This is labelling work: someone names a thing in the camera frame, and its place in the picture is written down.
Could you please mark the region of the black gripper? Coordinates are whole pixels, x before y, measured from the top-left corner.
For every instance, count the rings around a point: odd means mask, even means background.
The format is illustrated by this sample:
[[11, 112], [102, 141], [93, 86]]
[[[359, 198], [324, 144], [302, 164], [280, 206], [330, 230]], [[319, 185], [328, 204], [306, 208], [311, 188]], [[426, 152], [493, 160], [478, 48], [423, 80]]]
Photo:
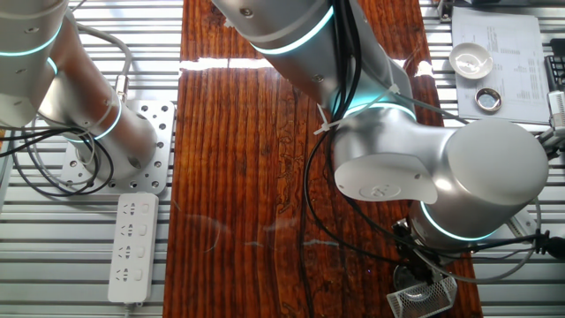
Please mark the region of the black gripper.
[[404, 258], [410, 265], [405, 265], [403, 270], [403, 280], [405, 283], [421, 283], [418, 276], [418, 269], [413, 266], [420, 267], [420, 276], [426, 283], [436, 283], [441, 280], [441, 272], [437, 271], [418, 255], [422, 254], [429, 261], [437, 261], [437, 256], [424, 249], [411, 236], [411, 231], [404, 220], [400, 220], [392, 226], [392, 231], [396, 235], [395, 246], [398, 254]]

